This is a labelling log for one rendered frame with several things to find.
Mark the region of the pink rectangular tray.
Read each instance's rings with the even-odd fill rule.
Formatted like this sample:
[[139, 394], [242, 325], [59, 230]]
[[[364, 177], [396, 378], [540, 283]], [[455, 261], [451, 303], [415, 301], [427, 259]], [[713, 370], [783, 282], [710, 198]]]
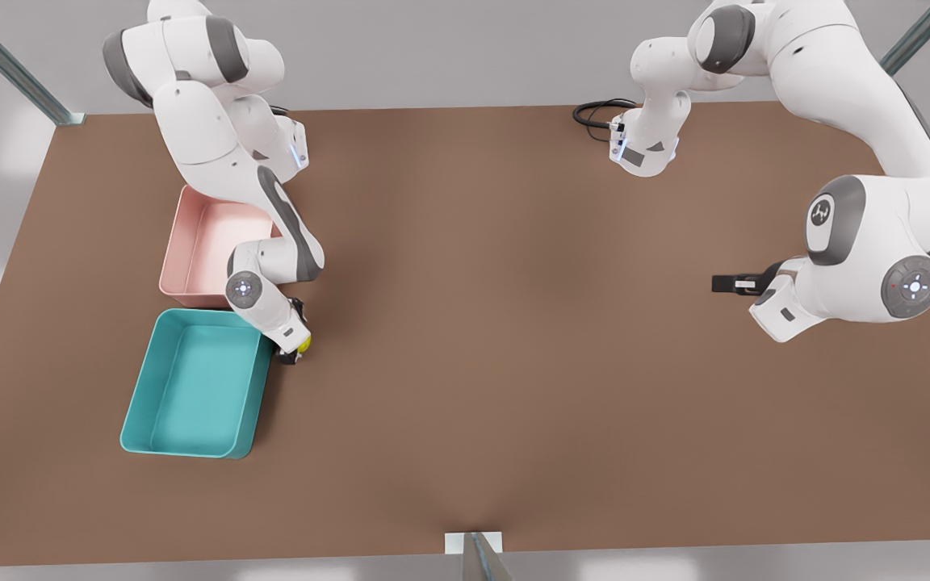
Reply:
[[240, 243], [271, 236], [280, 234], [262, 210], [247, 203], [218, 201], [184, 186], [171, 225], [159, 290], [187, 308], [228, 310], [224, 286], [230, 253]]

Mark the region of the teal rectangular tray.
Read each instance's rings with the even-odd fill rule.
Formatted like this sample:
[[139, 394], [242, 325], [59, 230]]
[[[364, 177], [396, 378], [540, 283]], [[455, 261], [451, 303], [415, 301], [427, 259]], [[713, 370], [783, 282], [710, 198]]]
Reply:
[[273, 348], [235, 312], [163, 311], [145, 350], [119, 445], [135, 454], [246, 457]]

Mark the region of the silver frame post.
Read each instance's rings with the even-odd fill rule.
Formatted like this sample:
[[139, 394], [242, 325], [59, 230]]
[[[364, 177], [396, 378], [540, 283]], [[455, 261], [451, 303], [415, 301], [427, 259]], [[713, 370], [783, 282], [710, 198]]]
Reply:
[[930, 40], [930, 7], [902, 34], [881, 59], [881, 67], [894, 76]]
[[444, 553], [461, 556], [461, 581], [513, 581], [501, 560], [502, 532], [444, 533]]
[[63, 106], [60, 100], [52, 95], [52, 92], [48, 91], [1, 43], [0, 74], [55, 125], [73, 127], [84, 124], [86, 118], [84, 114], [75, 113]]

